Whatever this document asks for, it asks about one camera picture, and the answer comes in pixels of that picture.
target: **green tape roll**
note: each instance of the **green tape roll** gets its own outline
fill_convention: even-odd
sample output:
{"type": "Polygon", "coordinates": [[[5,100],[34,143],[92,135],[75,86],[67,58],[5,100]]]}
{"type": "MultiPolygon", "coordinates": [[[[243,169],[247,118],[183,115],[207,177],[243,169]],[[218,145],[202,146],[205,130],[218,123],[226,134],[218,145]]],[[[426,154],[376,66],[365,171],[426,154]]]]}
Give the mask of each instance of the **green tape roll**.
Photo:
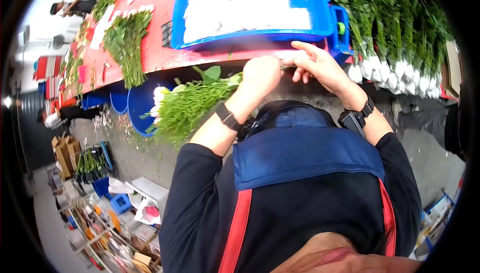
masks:
{"type": "Polygon", "coordinates": [[[338,24],[338,34],[339,35],[344,35],[345,34],[345,24],[342,22],[337,22],[338,24]]]}

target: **backpack strap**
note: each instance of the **backpack strap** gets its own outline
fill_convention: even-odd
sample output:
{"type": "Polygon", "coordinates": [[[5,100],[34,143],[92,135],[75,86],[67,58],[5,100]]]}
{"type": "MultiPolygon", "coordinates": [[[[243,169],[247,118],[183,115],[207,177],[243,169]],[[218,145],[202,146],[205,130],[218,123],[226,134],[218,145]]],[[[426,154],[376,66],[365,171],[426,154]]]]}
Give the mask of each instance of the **backpack strap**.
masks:
{"type": "Polygon", "coordinates": [[[383,224],[385,225],[386,247],[385,256],[395,256],[395,246],[397,245],[397,225],[395,223],[395,213],[393,211],[392,201],[388,197],[384,183],[379,178],[381,204],[383,205],[383,224]]]}
{"type": "Polygon", "coordinates": [[[247,230],[250,204],[252,203],[252,189],[238,192],[237,206],[233,213],[230,232],[223,252],[222,262],[218,273],[233,273],[242,250],[243,238],[247,230]]]}

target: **cardboard box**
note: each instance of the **cardboard box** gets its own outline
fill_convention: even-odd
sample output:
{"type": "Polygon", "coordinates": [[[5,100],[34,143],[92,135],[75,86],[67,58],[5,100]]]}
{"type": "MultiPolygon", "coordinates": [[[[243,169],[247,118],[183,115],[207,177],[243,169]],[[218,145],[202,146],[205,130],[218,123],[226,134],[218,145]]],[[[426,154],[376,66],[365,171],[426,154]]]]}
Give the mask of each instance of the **cardboard box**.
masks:
{"type": "Polygon", "coordinates": [[[77,153],[82,151],[80,141],[77,140],[74,136],[66,137],[65,142],[67,143],[68,154],[70,156],[75,156],[77,153]]]}
{"type": "Polygon", "coordinates": [[[454,42],[447,42],[447,60],[448,60],[448,73],[449,73],[449,90],[453,91],[458,97],[460,95],[460,84],[462,84],[462,73],[459,53],[457,46],[454,42]]]}
{"type": "Polygon", "coordinates": [[[70,162],[71,166],[73,167],[73,170],[77,170],[77,164],[78,164],[78,155],[77,154],[70,154],[70,162]]]}
{"type": "Polygon", "coordinates": [[[74,167],[70,160],[68,152],[67,142],[70,141],[69,137],[65,137],[65,132],[61,138],[53,137],[52,148],[55,152],[55,158],[61,166],[61,173],[58,174],[62,180],[66,180],[74,175],[74,167]]]}

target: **standing person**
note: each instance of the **standing person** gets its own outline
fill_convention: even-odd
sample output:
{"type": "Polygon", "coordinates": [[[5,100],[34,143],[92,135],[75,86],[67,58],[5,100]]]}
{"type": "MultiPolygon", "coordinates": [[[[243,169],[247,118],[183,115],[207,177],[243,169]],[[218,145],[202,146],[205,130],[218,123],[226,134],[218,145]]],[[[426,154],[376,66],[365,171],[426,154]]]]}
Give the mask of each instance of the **standing person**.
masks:
{"type": "MultiPolygon", "coordinates": [[[[461,93],[466,96],[466,87],[461,86],[461,93]]],[[[447,107],[419,109],[413,105],[405,109],[399,99],[392,102],[393,122],[406,129],[425,131],[433,135],[440,146],[456,154],[464,162],[469,148],[470,110],[467,101],[461,99],[458,103],[447,107]]]]}
{"type": "Polygon", "coordinates": [[[272,56],[249,60],[236,92],[178,153],[158,237],[165,273],[413,272],[421,200],[409,159],[368,95],[326,51],[292,42],[315,77],[363,118],[365,138],[296,101],[262,107],[282,76],[272,56]]]}
{"type": "Polygon", "coordinates": [[[73,15],[85,18],[85,15],[92,12],[93,6],[97,0],[74,0],[71,3],[62,1],[52,4],[50,15],[56,15],[60,12],[62,18],[73,15]]]}
{"type": "Polygon", "coordinates": [[[83,110],[80,105],[62,107],[60,109],[55,108],[53,114],[47,115],[45,109],[41,109],[38,112],[36,121],[38,123],[44,123],[47,128],[55,129],[63,124],[70,125],[73,119],[88,119],[92,120],[96,116],[100,115],[100,108],[93,107],[87,110],[83,110]]]}

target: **black wristband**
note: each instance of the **black wristband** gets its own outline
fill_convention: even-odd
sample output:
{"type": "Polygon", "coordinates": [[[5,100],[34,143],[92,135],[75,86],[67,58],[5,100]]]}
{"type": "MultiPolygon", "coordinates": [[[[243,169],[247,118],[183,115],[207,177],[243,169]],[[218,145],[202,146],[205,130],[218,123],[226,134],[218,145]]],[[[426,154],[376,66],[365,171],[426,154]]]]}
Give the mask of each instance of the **black wristband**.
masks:
{"type": "Polygon", "coordinates": [[[367,97],[368,97],[367,102],[365,102],[365,106],[363,106],[363,109],[361,110],[361,113],[363,114],[364,118],[367,118],[370,114],[372,114],[375,108],[375,104],[370,98],[370,96],[367,95],[367,97]]]}
{"type": "Polygon", "coordinates": [[[225,103],[221,102],[215,110],[215,113],[219,116],[222,123],[233,131],[239,132],[243,125],[237,122],[235,116],[227,109],[225,103]]]}

